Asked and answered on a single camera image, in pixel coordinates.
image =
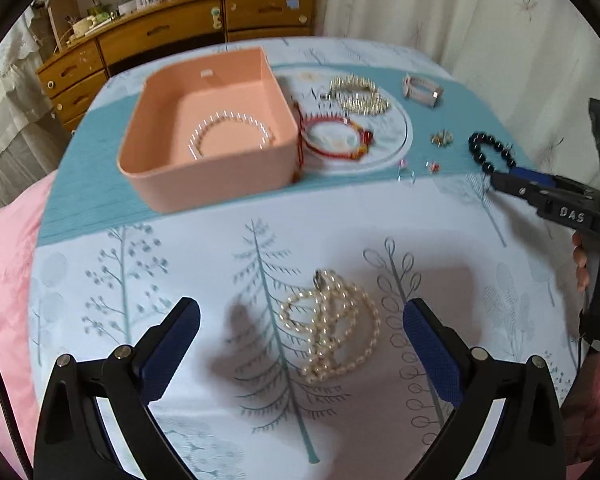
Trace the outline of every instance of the finger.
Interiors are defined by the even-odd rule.
[[[578,291],[584,292],[590,282],[589,271],[583,267],[578,267],[576,269],[576,279],[578,280]]]
[[[582,247],[576,247],[573,250],[573,261],[579,268],[584,268],[587,265],[587,253]]]

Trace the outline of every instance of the red string bracelet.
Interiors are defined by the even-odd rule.
[[[298,110],[300,116],[300,135],[302,140],[304,140],[304,143],[312,150],[312,152],[327,158],[337,158],[339,160],[360,160],[369,152],[369,147],[374,141],[374,134],[360,124],[341,114],[308,115],[305,117],[297,102],[294,103],[294,106],[296,110]],[[358,139],[360,140],[359,145],[352,152],[329,152],[320,146],[317,146],[307,135],[307,130],[319,123],[341,123],[348,126],[358,134]]]

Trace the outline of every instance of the lace curtain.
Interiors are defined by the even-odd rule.
[[[321,0],[325,36],[419,49],[478,94],[536,166],[600,184],[600,39],[569,0]]]
[[[57,168],[68,142],[36,76],[32,17],[27,9],[0,44],[0,208]]]

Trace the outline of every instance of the open pink box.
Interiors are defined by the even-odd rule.
[[[195,160],[189,139],[216,112],[247,114],[273,134],[237,121],[212,126]],[[118,154],[142,200],[172,213],[290,184],[298,168],[298,126],[261,48],[170,65],[150,76]]]

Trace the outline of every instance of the white round plate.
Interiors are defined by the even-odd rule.
[[[321,100],[320,94],[328,91],[335,76],[346,74],[345,72],[322,67],[282,68],[274,69],[274,72],[287,101],[290,104],[297,101],[303,115],[342,113],[337,103]],[[360,160],[337,160],[305,148],[305,171],[346,175],[398,165],[411,147],[413,127],[402,104],[382,88],[379,91],[391,102],[391,109],[387,113],[378,116],[350,116],[353,121],[373,132],[374,143],[369,152]],[[343,124],[316,124],[307,134],[329,151],[346,151],[358,145],[356,133]]]

